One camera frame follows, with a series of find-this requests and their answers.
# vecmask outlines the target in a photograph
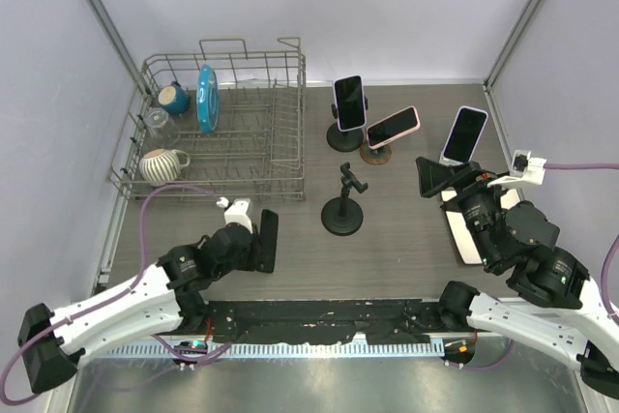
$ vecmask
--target gray floor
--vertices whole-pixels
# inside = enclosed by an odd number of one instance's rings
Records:
[[[415,105],[421,128],[393,144],[394,154],[387,164],[368,165],[357,152],[341,154],[330,149],[325,132],[333,123],[332,90],[310,88],[307,199],[263,204],[280,214],[276,272],[271,276],[234,272],[205,291],[205,296],[220,300],[435,298],[448,280],[464,280],[498,296],[513,295],[504,283],[507,276],[497,278],[460,262],[438,200],[422,199],[418,191],[415,159],[438,158],[461,105],[487,109],[482,86],[380,86],[368,87],[366,94],[371,122]],[[490,170],[506,169],[492,124],[486,126],[474,160]],[[343,162],[350,162],[357,177],[369,183],[365,193],[351,194],[364,209],[364,225],[345,238],[331,235],[320,222],[323,204],[339,195]],[[114,259],[112,284],[137,272],[138,212],[139,205],[131,202]],[[216,209],[157,199],[147,214],[150,261],[221,226],[222,215]]]
[[[478,345],[474,362],[484,366],[501,357],[506,342],[481,339]],[[164,360],[96,361],[80,371],[69,411],[586,412],[574,376],[519,345],[503,366],[483,372],[446,368],[437,359],[226,361],[143,384],[169,366]],[[139,387],[115,393],[105,386]]]

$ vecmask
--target phone screen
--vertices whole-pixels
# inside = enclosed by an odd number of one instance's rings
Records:
[[[470,108],[463,108],[457,114],[456,123],[445,147],[443,157],[456,162],[466,163],[471,160],[473,151],[480,138],[487,114]]]
[[[339,128],[342,131],[361,128],[366,123],[364,88],[360,76],[350,76],[334,83]]]
[[[400,133],[412,130],[418,124],[415,109],[405,108],[386,120],[370,126],[368,128],[368,144],[370,146],[378,145],[381,142],[396,137]]]

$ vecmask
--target mug handle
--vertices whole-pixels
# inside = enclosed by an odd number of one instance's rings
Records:
[[[187,161],[185,163],[181,163],[181,168],[187,168],[192,162],[192,158],[190,157],[190,154],[188,154],[187,152],[183,152],[182,150],[172,149],[172,153],[176,154],[177,156],[179,154],[184,155],[187,158]]]

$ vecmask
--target wooden tabletop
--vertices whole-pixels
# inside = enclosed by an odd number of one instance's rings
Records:
[[[497,296],[512,296],[505,285],[479,266],[463,265],[449,232],[438,198],[419,196],[415,159],[438,160],[457,109],[462,105],[487,110],[481,85],[368,87],[368,119],[384,118],[415,105],[421,128],[392,144],[386,164],[362,161],[358,152],[343,154],[326,141],[334,122],[331,88],[309,88],[306,121],[306,199],[301,202],[254,206],[280,215],[276,271],[273,275],[233,272],[204,291],[218,300],[437,298],[449,280],[462,280]],[[505,171],[506,164],[494,125],[486,125],[474,160],[483,168]],[[339,196],[339,166],[351,170],[369,189],[351,193],[363,208],[365,220],[354,235],[338,237],[322,226],[325,202]],[[132,277],[138,270],[137,240],[140,204],[130,201],[114,258],[110,283]],[[170,248],[196,242],[223,226],[220,210],[205,203],[156,199],[146,221],[150,262]]]

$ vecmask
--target black phone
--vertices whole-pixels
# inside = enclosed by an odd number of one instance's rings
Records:
[[[444,164],[470,162],[486,126],[487,112],[471,106],[461,106],[452,124],[441,153]]]
[[[420,126],[417,108],[408,106],[378,123],[368,126],[368,147],[379,149],[403,135],[413,133]]]
[[[360,76],[338,79],[333,83],[333,93],[338,109],[338,128],[351,131],[366,125],[366,98]]]

